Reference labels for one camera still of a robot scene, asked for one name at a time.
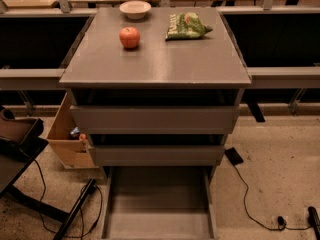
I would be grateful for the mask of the grey drawer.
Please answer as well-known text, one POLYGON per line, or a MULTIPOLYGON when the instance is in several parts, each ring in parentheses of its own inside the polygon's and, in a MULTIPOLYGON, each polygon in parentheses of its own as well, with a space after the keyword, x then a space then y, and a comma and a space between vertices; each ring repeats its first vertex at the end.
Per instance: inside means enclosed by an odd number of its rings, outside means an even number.
POLYGON ((213 166, 223 146, 96 146, 89 148, 97 166, 213 166))
POLYGON ((218 240, 207 170, 111 167, 102 240, 218 240))
POLYGON ((120 107, 71 106, 80 130, 92 134, 229 134, 237 106, 120 107))

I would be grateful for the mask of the grey metal railing frame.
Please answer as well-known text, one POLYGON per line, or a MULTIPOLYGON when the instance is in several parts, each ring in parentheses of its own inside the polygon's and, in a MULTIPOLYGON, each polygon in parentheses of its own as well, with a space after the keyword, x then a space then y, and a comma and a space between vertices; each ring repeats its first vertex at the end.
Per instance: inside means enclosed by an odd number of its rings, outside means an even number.
POLYGON ((158 31, 157 45, 145 35, 143 47, 126 52, 111 45, 115 42, 115 23, 120 14, 107 9, 78 9, 68 17, 90 16, 92 23, 85 28, 84 39, 71 53, 65 69, 4 69, 1 71, 3 90, 47 90, 53 88, 317 88, 320 83, 318 67, 248 67, 240 56, 240 49, 223 23, 230 15, 306 15, 319 14, 317 7, 225 7, 202 8, 200 14, 216 24, 209 54, 213 57, 190 66, 173 59, 175 46, 164 41, 165 26, 156 20, 173 9, 170 0, 151 16, 150 26, 158 31))

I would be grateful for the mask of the green chip bag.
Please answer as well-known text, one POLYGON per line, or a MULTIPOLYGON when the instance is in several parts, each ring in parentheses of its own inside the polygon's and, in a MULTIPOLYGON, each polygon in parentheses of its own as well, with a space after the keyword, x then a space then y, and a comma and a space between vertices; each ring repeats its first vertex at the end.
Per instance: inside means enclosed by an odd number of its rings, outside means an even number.
POLYGON ((195 12, 176 13, 169 16, 169 26, 166 40, 199 39, 213 31, 213 28, 205 25, 195 12))

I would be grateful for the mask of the grey bottom drawer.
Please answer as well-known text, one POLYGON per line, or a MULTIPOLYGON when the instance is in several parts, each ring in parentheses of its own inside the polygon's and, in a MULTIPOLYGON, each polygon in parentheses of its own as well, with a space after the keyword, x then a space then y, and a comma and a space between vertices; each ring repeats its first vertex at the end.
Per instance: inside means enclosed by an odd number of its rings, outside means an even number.
POLYGON ((218 240, 207 170, 111 167, 102 240, 218 240))

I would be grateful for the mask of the red apple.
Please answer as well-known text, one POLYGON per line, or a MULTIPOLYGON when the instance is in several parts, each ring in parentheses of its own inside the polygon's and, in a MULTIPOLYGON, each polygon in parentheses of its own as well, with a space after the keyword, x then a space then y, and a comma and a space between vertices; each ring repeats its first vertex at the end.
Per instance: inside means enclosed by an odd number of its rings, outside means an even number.
POLYGON ((135 27, 124 27, 119 32, 121 44, 126 49, 134 49, 139 45, 140 33, 135 27))

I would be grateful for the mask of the grey drawer cabinet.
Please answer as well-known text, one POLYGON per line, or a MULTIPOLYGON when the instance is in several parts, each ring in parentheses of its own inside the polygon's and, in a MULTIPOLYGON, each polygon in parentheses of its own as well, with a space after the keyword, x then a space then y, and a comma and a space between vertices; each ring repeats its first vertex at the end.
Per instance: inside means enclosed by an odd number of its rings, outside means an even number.
POLYGON ((212 175, 251 79, 214 8, 197 14, 212 32, 167 40, 172 8, 134 22, 141 41, 125 49, 130 20, 97 11, 59 83, 72 98, 77 126, 99 167, 199 166, 212 175))

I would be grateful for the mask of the black power adapter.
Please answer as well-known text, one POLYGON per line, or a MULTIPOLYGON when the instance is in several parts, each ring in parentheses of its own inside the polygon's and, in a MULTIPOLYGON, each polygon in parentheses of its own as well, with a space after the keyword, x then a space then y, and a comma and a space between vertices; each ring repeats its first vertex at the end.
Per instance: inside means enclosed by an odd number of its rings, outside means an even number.
POLYGON ((244 162, 243 158, 240 156, 240 154, 237 152, 235 148, 226 149, 225 155, 230 161, 230 163, 234 166, 244 162))

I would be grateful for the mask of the grey middle drawer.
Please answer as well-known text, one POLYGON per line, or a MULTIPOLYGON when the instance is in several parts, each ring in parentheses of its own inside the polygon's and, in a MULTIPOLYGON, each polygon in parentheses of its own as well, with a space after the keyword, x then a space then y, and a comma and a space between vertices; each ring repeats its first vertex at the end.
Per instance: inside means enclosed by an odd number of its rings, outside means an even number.
POLYGON ((89 148, 97 166, 213 166, 223 146, 96 146, 89 148))

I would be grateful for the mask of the black power strip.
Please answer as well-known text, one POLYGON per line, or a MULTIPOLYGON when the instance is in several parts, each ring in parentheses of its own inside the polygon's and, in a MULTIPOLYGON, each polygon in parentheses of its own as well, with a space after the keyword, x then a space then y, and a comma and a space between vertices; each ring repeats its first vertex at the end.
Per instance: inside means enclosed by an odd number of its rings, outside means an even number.
POLYGON ((308 223, 313 228, 316 239, 320 240, 320 218, 318 216, 317 210, 315 207, 310 206, 308 208, 309 217, 308 217, 308 223))

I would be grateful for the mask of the white bowl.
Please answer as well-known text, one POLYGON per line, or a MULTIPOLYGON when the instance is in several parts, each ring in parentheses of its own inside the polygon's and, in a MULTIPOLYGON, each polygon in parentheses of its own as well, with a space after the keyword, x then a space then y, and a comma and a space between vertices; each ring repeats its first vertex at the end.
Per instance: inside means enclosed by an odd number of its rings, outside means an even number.
POLYGON ((127 1, 122 3, 119 9, 129 19, 140 20, 150 11, 151 5, 145 1, 127 1))

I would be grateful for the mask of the cardboard box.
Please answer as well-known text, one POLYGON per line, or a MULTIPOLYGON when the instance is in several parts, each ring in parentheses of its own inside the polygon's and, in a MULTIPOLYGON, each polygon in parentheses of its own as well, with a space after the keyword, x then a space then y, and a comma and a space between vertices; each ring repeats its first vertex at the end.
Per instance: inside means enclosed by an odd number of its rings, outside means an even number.
POLYGON ((47 136, 49 145, 66 169, 95 168, 88 150, 88 142, 71 136, 76 123, 70 106, 70 98, 65 95, 47 136))

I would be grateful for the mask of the grey top drawer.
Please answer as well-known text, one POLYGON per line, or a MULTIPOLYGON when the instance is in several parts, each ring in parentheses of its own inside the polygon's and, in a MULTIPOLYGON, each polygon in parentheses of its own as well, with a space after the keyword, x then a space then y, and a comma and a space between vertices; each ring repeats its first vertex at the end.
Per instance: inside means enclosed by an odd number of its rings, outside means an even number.
POLYGON ((120 107, 71 106, 80 130, 92 134, 229 134, 237 106, 120 107))

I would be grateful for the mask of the black chair with bag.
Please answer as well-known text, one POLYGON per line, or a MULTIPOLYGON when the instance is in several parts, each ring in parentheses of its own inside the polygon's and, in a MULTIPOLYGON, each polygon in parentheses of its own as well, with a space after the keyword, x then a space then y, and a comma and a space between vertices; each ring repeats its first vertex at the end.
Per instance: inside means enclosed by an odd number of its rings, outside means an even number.
MULTIPOLYGON (((36 200, 16 188, 14 183, 31 163, 35 162, 38 169, 41 169, 36 158, 48 145, 48 141, 40 137, 43 130, 41 119, 30 117, 17 119, 9 109, 0 108, 0 193, 1 196, 8 195, 17 203, 38 212, 41 220, 43 216, 47 216, 61 222, 53 240, 63 240, 68 237, 66 233, 76 215, 81 212, 87 196, 97 189, 96 180, 90 179, 81 189, 79 197, 69 212, 43 203, 43 196, 36 200)), ((43 192, 46 192, 41 170, 40 176, 44 187, 43 192)))

